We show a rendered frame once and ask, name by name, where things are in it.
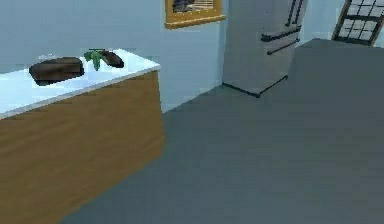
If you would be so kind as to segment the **grey steel fridge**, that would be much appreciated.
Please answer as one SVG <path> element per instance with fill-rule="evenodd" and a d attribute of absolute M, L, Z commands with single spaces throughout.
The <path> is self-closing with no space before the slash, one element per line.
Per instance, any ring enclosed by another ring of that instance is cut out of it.
<path fill-rule="evenodd" d="M 277 33 L 301 25 L 308 0 L 304 0 L 297 24 L 295 19 L 299 0 L 287 22 L 292 0 L 230 0 L 224 51 L 222 83 L 235 90 L 258 97 L 288 77 L 295 46 L 272 55 L 267 51 L 300 38 L 300 31 L 271 42 L 262 42 L 262 34 Z"/>

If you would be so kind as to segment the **dark eggplant with green stem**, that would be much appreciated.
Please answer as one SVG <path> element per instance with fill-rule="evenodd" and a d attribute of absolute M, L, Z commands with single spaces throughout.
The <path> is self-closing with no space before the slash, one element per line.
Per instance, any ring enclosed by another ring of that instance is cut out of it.
<path fill-rule="evenodd" d="M 124 61 L 115 53 L 105 49 L 89 49 L 84 53 L 87 62 L 91 61 L 96 71 L 100 69 L 101 62 L 114 68 L 123 68 Z"/>

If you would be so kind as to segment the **wooden counter with white top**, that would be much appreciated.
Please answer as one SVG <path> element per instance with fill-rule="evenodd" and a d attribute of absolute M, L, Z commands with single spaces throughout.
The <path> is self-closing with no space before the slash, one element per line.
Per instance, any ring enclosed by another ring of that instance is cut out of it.
<path fill-rule="evenodd" d="M 0 224 L 59 224 L 162 154 L 160 66 L 116 53 L 45 86 L 0 74 Z"/>

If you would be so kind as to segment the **dark brown bread loaf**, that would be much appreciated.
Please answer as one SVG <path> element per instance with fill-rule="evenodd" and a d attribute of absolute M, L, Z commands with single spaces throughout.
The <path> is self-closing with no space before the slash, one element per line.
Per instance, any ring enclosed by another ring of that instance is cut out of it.
<path fill-rule="evenodd" d="M 29 74 L 39 86 L 62 82 L 84 74 L 83 63 L 76 57 L 61 57 L 32 65 Z"/>

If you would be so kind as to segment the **dark framed window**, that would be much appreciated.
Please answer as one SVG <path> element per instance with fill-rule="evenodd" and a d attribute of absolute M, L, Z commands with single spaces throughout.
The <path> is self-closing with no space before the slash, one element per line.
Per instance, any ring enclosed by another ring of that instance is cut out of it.
<path fill-rule="evenodd" d="M 332 40 L 373 46 L 384 26 L 384 0 L 344 0 Z"/>

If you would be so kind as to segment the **gold framed wall picture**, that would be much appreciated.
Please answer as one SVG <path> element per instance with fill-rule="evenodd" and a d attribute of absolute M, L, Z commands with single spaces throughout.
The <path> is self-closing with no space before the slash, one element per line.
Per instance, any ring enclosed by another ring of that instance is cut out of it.
<path fill-rule="evenodd" d="M 165 0 L 165 27 L 179 29 L 223 21 L 222 0 Z"/>

